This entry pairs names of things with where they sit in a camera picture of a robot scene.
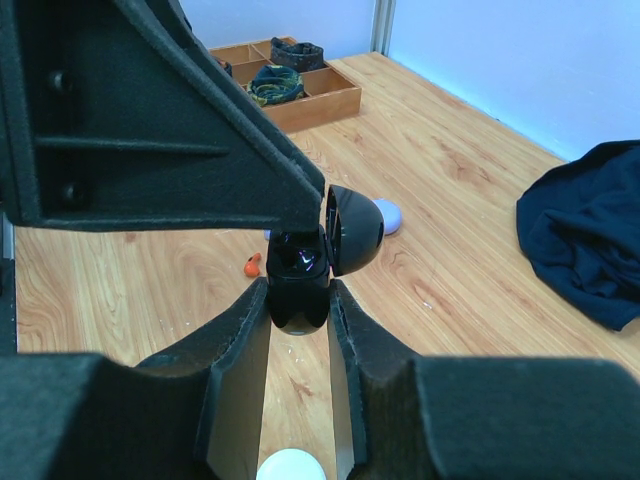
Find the black earbud case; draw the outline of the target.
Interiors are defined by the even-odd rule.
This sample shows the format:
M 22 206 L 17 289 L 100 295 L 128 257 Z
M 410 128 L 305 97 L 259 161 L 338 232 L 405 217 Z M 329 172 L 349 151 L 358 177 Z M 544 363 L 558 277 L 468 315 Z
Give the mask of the black earbud case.
M 319 330 L 329 315 L 330 278 L 367 266 L 383 238 L 383 215 L 373 200 L 330 186 L 323 226 L 270 235 L 267 306 L 273 324 L 293 336 Z

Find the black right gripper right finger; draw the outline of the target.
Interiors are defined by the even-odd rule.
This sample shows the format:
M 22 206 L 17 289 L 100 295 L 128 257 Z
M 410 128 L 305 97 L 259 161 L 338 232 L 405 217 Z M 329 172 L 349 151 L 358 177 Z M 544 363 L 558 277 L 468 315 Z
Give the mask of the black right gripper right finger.
M 639 384 L 584 358 L 422 356 L 330 286 L 341 479 L 635 479 Z

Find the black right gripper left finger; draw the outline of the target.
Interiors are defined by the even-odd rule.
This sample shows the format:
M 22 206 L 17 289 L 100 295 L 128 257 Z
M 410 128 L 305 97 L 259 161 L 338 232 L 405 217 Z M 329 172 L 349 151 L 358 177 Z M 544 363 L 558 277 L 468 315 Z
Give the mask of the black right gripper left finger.
M 95 353 L 1 360 L 5 479 L 252 479 L 267 283 L 134 367 Z

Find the lavender earbud case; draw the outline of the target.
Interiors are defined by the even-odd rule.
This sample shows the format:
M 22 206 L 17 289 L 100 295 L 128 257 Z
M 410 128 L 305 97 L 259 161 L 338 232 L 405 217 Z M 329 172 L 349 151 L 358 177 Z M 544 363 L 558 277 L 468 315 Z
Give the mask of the lavender earbud case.
M 326 227 L 330 228 L 333 225 L 333 221 L 336 221 L 335 233 L 337 236 L 333 238 L 331 232 L 324 232 L 321 228 L 318 229 L 318 237 L 315 238 L 314 234 L 300 234 L 294 235 L 293 233 L 283 232 L 276 234 L 274 231 L 265 230 L 264 237 L 272 244 L 278 243 L 281 246 L 285 244 L 293 246 L 313 246 L 315 244 L 326 244 L 327 247 L 349 247 L 349 246 L 363 246 L 378 248 L 384 237 L 394 234 L 398 231 L 402 225 L 403 216 L 400 208 L 393 202 L 386 199 L 374 199 L 368 200 L 368 204 L 375 205 L 379 214 L 374 214 L 372 221 L 372 228 L 367 227 L 364 223 L 356 220 L 346 231 L 338 234 L 340 229 L 339 220 L 340 215 L 337 209 L 337 205 L 334 200 L 329 199 L 325 206 L 323 218 L 327 221 Z

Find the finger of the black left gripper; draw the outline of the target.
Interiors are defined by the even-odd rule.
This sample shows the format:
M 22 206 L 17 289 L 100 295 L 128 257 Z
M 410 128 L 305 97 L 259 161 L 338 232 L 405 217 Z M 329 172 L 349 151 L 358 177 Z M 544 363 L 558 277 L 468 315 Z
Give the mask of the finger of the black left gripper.
M 324 192 L 179 2 L 2 3 L 1 203 L 13 224 L 306 232 Z

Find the white earbud case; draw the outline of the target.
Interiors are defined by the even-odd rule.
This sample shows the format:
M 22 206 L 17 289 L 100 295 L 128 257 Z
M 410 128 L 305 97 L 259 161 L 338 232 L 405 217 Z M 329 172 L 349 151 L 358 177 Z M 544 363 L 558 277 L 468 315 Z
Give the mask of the white earbud case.
M 296 448 L 279 450 L 259 467 L 257 480 L 326 480 L 324 469 L 310 453 Z

